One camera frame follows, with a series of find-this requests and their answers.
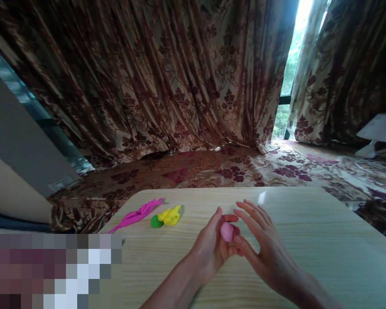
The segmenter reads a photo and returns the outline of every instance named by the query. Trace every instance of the cord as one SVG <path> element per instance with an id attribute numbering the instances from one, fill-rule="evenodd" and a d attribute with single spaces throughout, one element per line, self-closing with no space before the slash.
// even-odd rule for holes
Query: cord
<path id="1" fill-rule="evenodd" d="M 381 174 L 379 174 L 379 173 L 372 172 L 372 171 L 367 170 L 367 169 L 365 169 L 364 167 L 362 167 L 362 166 L 359 165 L 359 162 L 361 162 L 361 161 L 364 161 L 364 162 L 366 162 L 366 163 L 370 163 L 370 162 L 371 162 L 371 163 L 373 163 L 373 165 L 376 165 L 376 166 L 379 167 L 379 168 L 386 169 L 386 166 L 383 165 L 383 164 L 386 165 L 386 162 L 383 162 L 383 164 L 380 164 L 379 161 L 363 159 L 363 158 L 361 158 L 361 157 L 359 157 L 359 156 L 357 156 L 357 155 L 356 155 L 356 158 L 357 158 L 358 160 L 355 161 L 355 164 L 356 164 L 356 166 L 357 166 L 358 168 L 360 168 L 360 169 L 362 169 L 362 170 L 364 170 L 365 172 L 368 172 L 368 173 L 370 173 L 370 174 L 374 174 L 374 175 L 377 175 L 377 176 L 385 177 L 385 178 L 386 178 L 386 175 L 381 175 Z"/>

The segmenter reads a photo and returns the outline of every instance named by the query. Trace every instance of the wall socket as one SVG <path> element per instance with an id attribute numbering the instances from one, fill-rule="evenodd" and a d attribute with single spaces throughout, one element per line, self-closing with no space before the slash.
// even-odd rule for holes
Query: wall socket
<path id="1" fill-rule="evenodd" d="M 70 185 L 73 182 L 73 178 L 70 175 L 64 176 L 62 179 L 59 179 L 51 184 L 48 185 L 48 187 L 53 191 L 57 192 L 68 185 Z"/>

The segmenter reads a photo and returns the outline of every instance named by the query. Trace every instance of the magenta play dough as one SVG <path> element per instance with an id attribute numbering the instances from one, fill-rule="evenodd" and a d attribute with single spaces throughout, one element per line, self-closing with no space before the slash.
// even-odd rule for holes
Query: magenta play dough
<path id="1" fill-rule="evenodd" d="M 233 242 L 233 225 L 227 222 L 223 223 L 220 228 L 220 234 L 222 234 L 224 241 Z"/>

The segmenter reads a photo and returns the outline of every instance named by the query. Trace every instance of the wall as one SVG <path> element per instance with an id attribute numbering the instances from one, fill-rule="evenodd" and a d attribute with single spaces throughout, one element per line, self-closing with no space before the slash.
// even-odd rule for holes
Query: wall
<path id="1" fill-rule="evenodd" d="M 49 223 L 51 204 L 0 160 L 0 214 Z"/>
<path id="2" fill-rule="evenodd" d="M 80 179 L 1 78 L 0 159 L 44 197 L 53 193 L 48 184 L 64 176 Z"/>

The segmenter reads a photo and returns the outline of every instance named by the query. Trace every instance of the brown patterned curtain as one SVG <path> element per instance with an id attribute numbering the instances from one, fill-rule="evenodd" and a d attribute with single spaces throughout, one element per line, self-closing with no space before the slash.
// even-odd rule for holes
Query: brown patterned curtain
<path id="1" fill-rule="evenodd" d="M 270 144 L 296 0 L 0 0 L 0 52 L 97 168 Z"/>
<path id="2" fill-rule="evenodd" d="M 356 133 L 386 112 L 386 0 L 332 0 L 319 33 L 326 2 L 314 0 L 289 130 L 299 142 L 355 145 Z"/>

